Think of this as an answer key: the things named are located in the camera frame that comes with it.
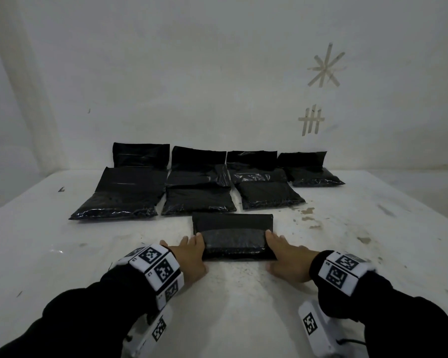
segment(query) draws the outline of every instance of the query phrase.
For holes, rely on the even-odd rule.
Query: left hand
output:
[[[184,236],[179,246],[168,246],[164,240],[160,241],[160,245],[171,249],[186,283],[194,283],[207,274],[209,269],[203,263],[204,239],[201,233],[198,232],[190,239]]]

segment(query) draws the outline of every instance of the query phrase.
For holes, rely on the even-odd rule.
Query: tape hash mark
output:
[[[299,118],[299,122],[304,122],[304,127],[302,128],[302,136],[305,136],[305,134],[309,134],[312,133],[312,128],[313,128],[313,122],[315,122],[315,134],[317,134],[319,132],[319,125],[320,122],[323,122],[325,120],[325,118],[321,117],[322,114],[322,108],[320,108],[319,110],[317,110],[317,117],[315,117],[315,110],[317,108],[317,105],[314,104],[312,106],[312,113],[309,117],[309,112],[310,112],[310,108],[307,108],[305,110],[305,118]]]
[[[345,55],[345,53],[341,52],[335,59],[329,62],[330,54],[332,53],[332,46],[333,43],[330,43],[329,47],[327,48],[327,54],[325,55],[324,61],[322,61],[322,59],[318,55],[314,56],[314,59],[319,66],[314,68],[307,68],[307,70],[319,71],[319,73],[309,82],[309,84],[307,84],[308,86],[312,86],[317,80],[320,79],[319,88],[322,88],[325,75],[328,75],[329,81],[331,80],[332,83],[334,83],[336,86],[340,86],[339,81],[334,76],[335,69],[331,69],[331,67],[334,66]]]

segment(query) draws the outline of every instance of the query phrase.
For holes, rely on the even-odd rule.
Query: white table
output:
[[[22,334],[56,295],[99,280],[141,242],[172,244],[191,234],[191,217],[69,221],[101,173],[56,173],[0,208],[0,346]],[[369,258],[395,288],[448,313],[448,219],[367,172],[335,174],[347,185],[296,188],[307,204],[256,213],[274,214],[275,231],[290,243]],[[233,199],[242,212],[235,191]],[[299,291],[269,276],[264,264],[209,263],[209,274],[172,300],[173,323],[152,356],[312,356],[297,308],[316,298],[315,285]],[[348,337],[362,338],[361,324],[343,325]]]

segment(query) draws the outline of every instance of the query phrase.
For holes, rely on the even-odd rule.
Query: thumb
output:
[[[272,263],[269,263],[267,265],[266,269],[272,275],[274,275],[274,276],[276,276],[278,278],[281,278],[281,279],[285,279],[285,275],[286,275],[285,274],[285,272],[286,272],[285,270],[286,270],[286,268],[285,268],[285,265],[282,264],[281,262],[274,261]]]

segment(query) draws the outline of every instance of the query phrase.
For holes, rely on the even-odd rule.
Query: wristband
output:
[[[375,270],[376,268],[372,264],[355,255],[334,251],[323,262],[319,276],[346,295],[351,296],[358,284],[358,279],[367,271]]]
[[[184,274],[173,253],[158,244],[135,249],[116,264],[129,264],[144,274],[156,295],[156,306],[159,311],[184,286]]]

